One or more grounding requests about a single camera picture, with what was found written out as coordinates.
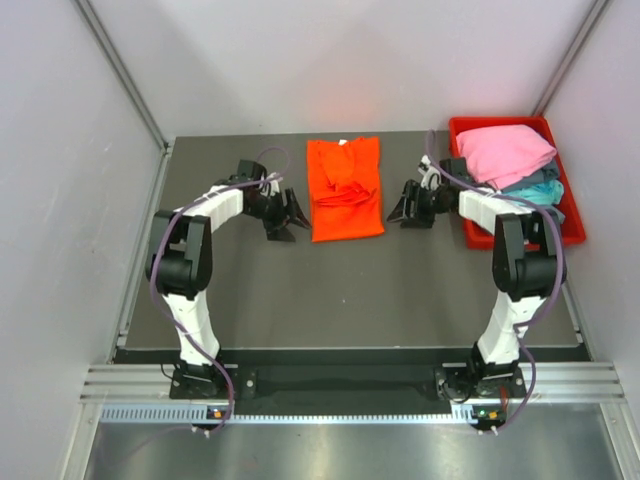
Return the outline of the orange t-shirt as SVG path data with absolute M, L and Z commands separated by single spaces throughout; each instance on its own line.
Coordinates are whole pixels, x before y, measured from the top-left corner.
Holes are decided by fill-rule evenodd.
M 379 236 L 383 225 L 380 140 L 310 140 L 306 149 L 312 241 Z

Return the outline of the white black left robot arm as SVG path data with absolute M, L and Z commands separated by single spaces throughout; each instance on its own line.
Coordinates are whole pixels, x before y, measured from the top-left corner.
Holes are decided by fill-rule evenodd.
M 213 233 L 246 215 L 262 222 L 269 241 L 293 242 L 288 226 L 309 229 L 291 188 L 257 161 L 241 160 L 237 171 L 216 182 L 192 203 L 159 210 L 152 225 L 145 261 L 151 294 L 167 305 L 180 341 L 180 360 L 196 367 L 192 384 L 205 396 L 226 387 L 225 370 L 214 364 L 220 343 L 211 326 L 207 288 L 213 274 Z

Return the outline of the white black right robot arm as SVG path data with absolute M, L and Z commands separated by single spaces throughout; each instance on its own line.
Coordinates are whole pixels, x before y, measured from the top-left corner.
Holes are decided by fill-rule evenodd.
M 498 290 L 489 323 L 473 347 L 469 388 L 487 396 L 516 364 L 538 311 L 555 301 L 566 278 L 557 213 L 472 181 L 463 158 L 435 162 L 423 155 L 422 178 L 405 183 L 387 217 L 403 228 L 428 229 L 439 214 L 457 213 L 493 236 L 492 277 Z

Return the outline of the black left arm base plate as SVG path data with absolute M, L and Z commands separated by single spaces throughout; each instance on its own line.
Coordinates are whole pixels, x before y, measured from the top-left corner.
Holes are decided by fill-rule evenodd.
M 252 399 L 257 387 L 257 370 L 225 368 L 233 387 L 233 398 Z M 172 374 L 169 397 L 174 400 L 223 400 L 229 398 L 226 377 L 213 365 L 178 364 Z

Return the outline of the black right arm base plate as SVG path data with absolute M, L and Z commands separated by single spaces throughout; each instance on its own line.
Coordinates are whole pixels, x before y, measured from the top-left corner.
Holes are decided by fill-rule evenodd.
M 522 399 L 526 393 L 517 365 L 490 367 L 487 371 L 474 370 L 470 365 L 441 366 L 434 373 L 438 395 L 455 403 Z

